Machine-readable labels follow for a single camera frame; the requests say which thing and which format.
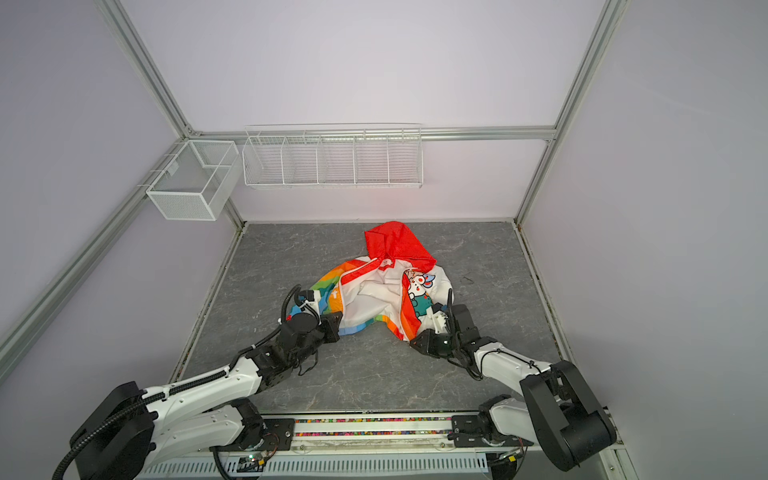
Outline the colourful rainbow kids jacket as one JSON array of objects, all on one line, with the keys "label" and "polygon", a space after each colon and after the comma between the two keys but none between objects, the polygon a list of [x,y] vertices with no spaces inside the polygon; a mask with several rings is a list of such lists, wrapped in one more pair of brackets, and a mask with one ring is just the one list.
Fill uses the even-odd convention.
[{"label": "colourful rainbow kids jacket", "polygon": [[[338,265],[310,288],[321,294],[321,315],[341,312],[342,336],[382,322],[397,339],[413,340],[427,329],[423,321],[430,306],[440,303],[447,309],[451,281],[401,222],[367,231],[365,242],[365,256]],[[289,305],[291,319],[301,311],[294,300]]]}]

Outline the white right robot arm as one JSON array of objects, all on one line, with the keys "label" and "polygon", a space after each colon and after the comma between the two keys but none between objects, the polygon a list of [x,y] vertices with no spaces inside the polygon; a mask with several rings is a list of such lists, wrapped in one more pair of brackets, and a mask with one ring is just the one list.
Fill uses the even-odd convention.
[{"label": "white right robot arm", "polygon": [[511,390],[475,414],[454,418],[449,439],[458,446],[537,445],[555,467],[569,471],[617,442],[615,426],[575,364],[534,360],[481,335],[463,304],[442,305],[437,317],[443,327],[420,328],[409,340],[412,348]]}]

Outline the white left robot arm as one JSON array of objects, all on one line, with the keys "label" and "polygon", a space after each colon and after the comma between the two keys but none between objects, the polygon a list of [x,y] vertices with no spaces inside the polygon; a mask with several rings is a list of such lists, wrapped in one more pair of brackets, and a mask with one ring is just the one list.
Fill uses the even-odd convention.
[{"label": "white left robot arm", "polygon": [[251,396],[338,341],[342,317],[300,312],[218,369],[147,389],[134,382],[116,387],[73,435],[53,478],[75,466],[83,479],[133,479],[199,449],[257,445],[264,426]]}]

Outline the white mesh box basket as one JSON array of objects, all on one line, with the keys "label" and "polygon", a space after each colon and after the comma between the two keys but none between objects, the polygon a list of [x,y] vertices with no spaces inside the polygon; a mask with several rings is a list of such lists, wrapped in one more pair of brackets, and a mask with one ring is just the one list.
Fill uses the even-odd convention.
[{"label": "white mesh box basket", "polygon": [[147,194],[167,220],[215,221],[242,172],[235,142],[187,140],[149,185]]}]

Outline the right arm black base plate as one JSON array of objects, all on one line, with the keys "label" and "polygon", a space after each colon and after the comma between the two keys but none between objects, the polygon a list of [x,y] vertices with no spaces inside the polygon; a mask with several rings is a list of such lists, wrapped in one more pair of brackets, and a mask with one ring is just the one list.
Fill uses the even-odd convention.
[{"label": "right arm black base plate", "polygon": [[482,413],[458,414],[451,417],[447,435],[459,448],[532,446],[533,442],[514,435],[499,433]]}]

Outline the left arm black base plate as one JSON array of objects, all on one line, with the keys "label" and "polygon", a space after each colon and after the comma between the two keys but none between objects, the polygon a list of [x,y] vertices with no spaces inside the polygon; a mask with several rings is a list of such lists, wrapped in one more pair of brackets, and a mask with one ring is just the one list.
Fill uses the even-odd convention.
[{"label": "left arm black base plate", "polygon": [[246,427],[233,443],[218,447],[222,452],[287,451],[291,447],[296,422],[294,418],[266,418],[257,426]]}]

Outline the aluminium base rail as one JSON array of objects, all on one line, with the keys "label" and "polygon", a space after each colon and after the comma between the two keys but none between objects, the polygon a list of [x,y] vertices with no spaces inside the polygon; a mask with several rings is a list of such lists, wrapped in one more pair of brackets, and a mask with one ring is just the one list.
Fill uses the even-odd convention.
[{"label": "aluminium base rail", "polygon": [[616,445],[569,471],[561,471],[555,467],[537,445],[528,446],[525,450],[518,447],[456,447],[454,442],[447,438],[451,417],[470,413],[475,412],[268,415],[265,419],[295,419],[294,437],[289,450],[269,453],[213,453],[209,449],[199,449],[170,460],[211,455],[218,461],[224,456],[253,455],[259,464],[264,464],[276,455],[285,454],[306,456],[472,452],[486,456],[490,467],[488,474],[368,476],[346,479],[634,479],[637,476],[625,449]]}]

